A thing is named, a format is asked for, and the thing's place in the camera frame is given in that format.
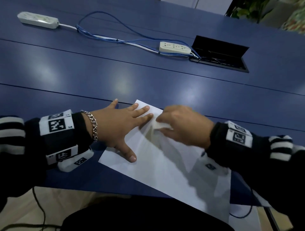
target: silver chain bracelet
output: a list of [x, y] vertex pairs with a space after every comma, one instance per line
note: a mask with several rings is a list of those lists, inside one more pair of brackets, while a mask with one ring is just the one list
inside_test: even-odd
[[87, 112], [87, 111], [84, 111], [84, 110], [81, 110], [81, 112], [85, 113], [89, 117], [89, 119], [92, 123], [92, 126], [93, 126], [93, 141], [96, 142], [97, 141], [97, 132], [96, 132], [97, 121], [90, 112]]

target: power strip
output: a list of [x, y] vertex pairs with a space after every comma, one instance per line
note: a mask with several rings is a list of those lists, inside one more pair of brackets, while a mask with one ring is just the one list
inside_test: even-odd
[[187, 46], [170, 42], [160, 42], [159, 51], [186, 55], [192, 52], [192, 50]]
[[57, 18], [41, 15], [41, 14], [33, 14], [30, 12], [21, 12], [17, 15], [19, 20], [22, 23], [35, 25], [39, 27], [46, 27], [50, 29], [55, 29], [59, 26], [59, 21]]

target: left hand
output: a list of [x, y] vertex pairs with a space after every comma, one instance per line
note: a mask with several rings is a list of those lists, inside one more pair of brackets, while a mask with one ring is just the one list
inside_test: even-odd
[[[138, 104], [124, 109], [115, 109], [118, 100], [115, 99], [108, 107], [93, 111], [91, 114], [97, 121], [97, 137], [99, 141], [104, 142], [107, 147], [114, 147], [119, 150], [121, 155], [129, 162], [135, 162], [137, 157], [130, 147], [125, 143], [125, 136], [135, 127], [143, 126], [153, 117], [150, 113], [143, 117], [145, 112], [149, 110], [149, 106], [136, 110]], [[84, 113], [87, 131], [92, 137], [93, 129], [88, 116]]]

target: blue table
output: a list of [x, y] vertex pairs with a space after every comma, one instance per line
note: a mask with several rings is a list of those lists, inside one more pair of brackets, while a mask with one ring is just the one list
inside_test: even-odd
[[[66, 28], [23, 25], [16, 17], [29, 11], [73, 26], [94, 10], [107, 11], [152, 37], [192, 44], [202, 35], [249, 46], [244, 60], [250, 73], [103, 43]], [[0, 20], [7, 22], [0, 31], [3, 114], [29, 119], [68, 108], [94, 110], [115, 98], [125, 107], [139, 99], [159, 108], [189, 105], [213, 121], [232, 120], [264, 136], [288, 134], [305, 145], [303, 36], [154, 0], [6, 0], [1, 2]], [[139, 38], [106, 15], [93, 15], [82, 26], [118, 39]], [[13, 102], [22, 103], [12, 107]], [[100, 151], [86, 164], [88, 169], [50, 170], [44, 185], [165, 196], [98, 164], [103, 148], [97, 147]], [[232, 203], [247, 204], [241, 200], [244, 194], [249, 191], [232, 177]]]

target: black sleeve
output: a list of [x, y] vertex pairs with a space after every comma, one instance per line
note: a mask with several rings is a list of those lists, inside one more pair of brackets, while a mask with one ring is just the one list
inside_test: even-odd
[[[82, 114], [72, 114], [72, 119], [74, 129], [71, 137], [65, 139], [75, 140], [80, 154], [88, 150], [93, 140], [87, 132]], [[41, 183], [46, 170], [57, 164], [47, 165], [46, 153], [53, 147], [40, 136], [39, 121], [40, 118], [34, 118], [24, 123], [16, 116], [0, 116], [0, 211], [7, 197], [23, 195]], [[57, 138], [63, 139], [60, 132]]]
[[[260, 137], [237, 127], [233, 130], [227, 123], [217, 123], [210, 135], [208, 156], [241, 174], [294, 227], [303, 227], [305, 148], [293, 144], [289, 136]], [[252, 140], [250, 147], [244, 144], [246, 139]]]

